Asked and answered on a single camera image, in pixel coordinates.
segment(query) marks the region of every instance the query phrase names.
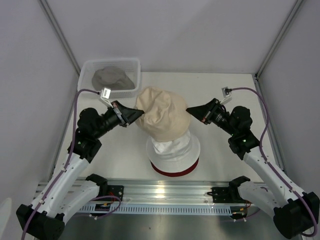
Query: black mount bracket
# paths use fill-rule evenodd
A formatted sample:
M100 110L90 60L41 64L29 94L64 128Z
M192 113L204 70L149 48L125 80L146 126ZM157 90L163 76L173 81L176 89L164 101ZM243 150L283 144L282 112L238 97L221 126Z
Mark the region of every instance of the black mount bracket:
M314 192L308 194L304 192L302 198L309 206L316 223L318 224L320 204L318 196ZM274 225L287 239L291 239L313 226L310 214L300 199L294 201L289 199L288 204L283 207L275 207L273 210Z
M86 159L89 163L92 162L102 144L98 139L89 137L83 134L79 128L75 131L75 142L73 152L80 156L80 159Z
M32 205L21 204L17 209L16 216L22 229L25 228L33 211ZM29 224L27 233L41 240L57 240L65 229L64 214L57 214L55 218L46 216L46 214L46 212L36 212Z
M124 186L122 186L122 185L108 185L108 180L102 176L97 175L97 174L91 174L85 180L92 181L92 182L96 183L97 186L100 187L99 194L97 197L114 195L114 196L120 198L121 201L123 200L124 189L125 189ZM99 201L110 201L110 200L112 200L112 199L102 198Z
M208 195L212 196L215 204L245 204L238 192L238 187L244 182L250 181L246 176L240 176L229 182L228 187L212 187Z

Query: small connector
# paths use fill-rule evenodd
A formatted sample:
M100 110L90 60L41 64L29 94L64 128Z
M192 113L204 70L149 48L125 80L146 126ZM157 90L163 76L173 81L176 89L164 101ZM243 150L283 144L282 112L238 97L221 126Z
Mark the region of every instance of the small connector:
M230 94L230 93L232 92L232 88L226 87L226 88L224 89L224 92L225 92L226 95L228 95L228 94Z
M231 97L231 91L232 91L231 88L228 88L227 86L226 86L226 87L223 87L223 88L222 88L223 97L224 97L224 98L229 98L229 97Z
M104 88L101 90L100 98L101 98L102 100L108 100L109 97L110 97L110 94L111 94L111 89L110 89L110 88L107 88L107 87L104 87Z

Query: white table surface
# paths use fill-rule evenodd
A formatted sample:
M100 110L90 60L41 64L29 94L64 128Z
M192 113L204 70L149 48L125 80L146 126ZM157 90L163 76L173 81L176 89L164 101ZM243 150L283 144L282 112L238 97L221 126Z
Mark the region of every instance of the white table surface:
M206 104L213 98L222 100L221 88L223 87L255 88L250 74L142 72L141 77L142 89L155 86L178 93L185 98L189 107ZM136 98L118 100L131 108L136 103ZM265 122L258 98L250 91L234 91L232 101L225 106L231 112L235 106L239 105L250 109L253 119L251 130L259 139ZM85 108L95 108L100 114L107 110L107 107L98 100L97 95L83 92L78 99L78 115ZM67 148L72 139L72 119L73 116L56 166L60 166L66 160ZM248 165L232 153L228 144L230 136L221 128L213 123L204 125L192 117L189 129L198 137L201 153L198 166L188 175L167 177L155 172L146 154L148 135L133 123L127 128L117 126L100 139L101 149L80 177L95 173L107 179L228 182L245 175L254 182L262 182ZM263 140L263 148L270 161L275 161L267 134Z

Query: beige hat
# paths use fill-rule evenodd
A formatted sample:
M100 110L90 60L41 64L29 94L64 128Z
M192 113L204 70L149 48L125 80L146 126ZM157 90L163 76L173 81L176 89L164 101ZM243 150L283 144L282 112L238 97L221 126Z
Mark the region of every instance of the beige hat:
M136 124L157 142L170 142L184 135L191 115L184 98L157 87L145 88L136 98L136 108L143 114Z

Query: gray floor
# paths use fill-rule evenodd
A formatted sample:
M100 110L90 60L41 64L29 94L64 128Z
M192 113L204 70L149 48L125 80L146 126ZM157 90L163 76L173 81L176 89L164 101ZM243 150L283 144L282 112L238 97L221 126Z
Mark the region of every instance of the gray floor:
M220 216L114 214L72 218L61 240L285 240L260 211L247 222Z

